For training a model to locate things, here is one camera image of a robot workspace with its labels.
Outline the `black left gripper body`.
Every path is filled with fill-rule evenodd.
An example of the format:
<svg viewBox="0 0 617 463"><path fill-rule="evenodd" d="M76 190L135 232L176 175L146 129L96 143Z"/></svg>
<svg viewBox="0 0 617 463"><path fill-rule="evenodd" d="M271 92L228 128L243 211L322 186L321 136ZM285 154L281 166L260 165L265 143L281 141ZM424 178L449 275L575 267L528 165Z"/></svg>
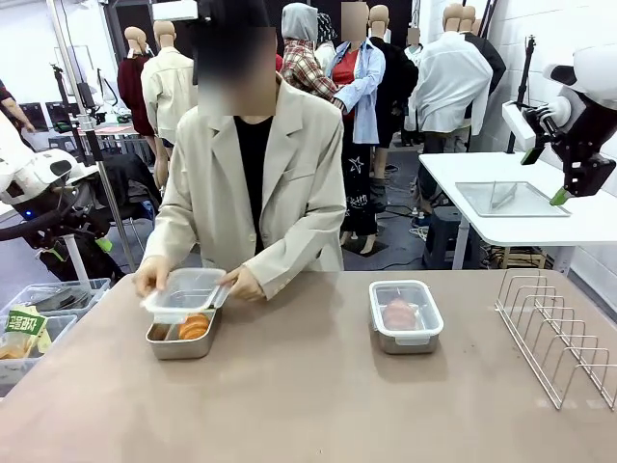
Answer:
<svg viewBox="0 0 617 463"><path fill-rule="evenodd" d="M94 232L102 228L109 230L109 220L103 209L96 208L90 185L49 187L33 200L28 211L28 218L37 218L50 211L61 213L56 221L47 221L40 229L28 234L28 244L33 249L46 249L55 239L71 233L75 238L96 244Z"/></svg>

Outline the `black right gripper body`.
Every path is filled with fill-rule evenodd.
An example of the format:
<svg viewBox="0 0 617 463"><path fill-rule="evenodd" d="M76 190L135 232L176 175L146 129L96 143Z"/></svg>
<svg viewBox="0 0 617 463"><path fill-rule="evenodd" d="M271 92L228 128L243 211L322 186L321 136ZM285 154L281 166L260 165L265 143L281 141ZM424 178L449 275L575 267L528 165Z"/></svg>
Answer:
<svg viewBox="0 0 617 463"><path fill-rule="evenodd" d="M581 92L568 98L572 112L561 142L564 188L570 196L594 196L616 168L615 161L600 155L616 133L616 110Z"/></svg>

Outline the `person's right hand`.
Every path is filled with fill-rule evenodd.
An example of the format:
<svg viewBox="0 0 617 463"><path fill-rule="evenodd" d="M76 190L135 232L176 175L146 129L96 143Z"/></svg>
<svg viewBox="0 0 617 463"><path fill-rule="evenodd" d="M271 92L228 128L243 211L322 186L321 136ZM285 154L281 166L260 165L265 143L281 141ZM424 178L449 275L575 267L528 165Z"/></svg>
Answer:
<svg viewBox="0 0 617 463"><path fill-rule="evenodd" d="M133 283L140 298L146 298L155 290L166 288L171 272L169 261L162 256L145 258L133 274Z"/></svg>

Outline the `person's left hand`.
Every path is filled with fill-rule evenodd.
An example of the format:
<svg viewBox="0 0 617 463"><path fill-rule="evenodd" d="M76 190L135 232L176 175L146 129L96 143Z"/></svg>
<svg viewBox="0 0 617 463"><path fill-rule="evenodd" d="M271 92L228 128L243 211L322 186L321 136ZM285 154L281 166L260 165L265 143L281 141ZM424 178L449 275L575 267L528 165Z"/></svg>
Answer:
<svg viewBox="0 0 617 463"><path fill-rule="evenodd" d="M245 265L241 265L224 275L218 282L228 288L228 296L242 301L258 301L265 298L259 282Z"/></svg>

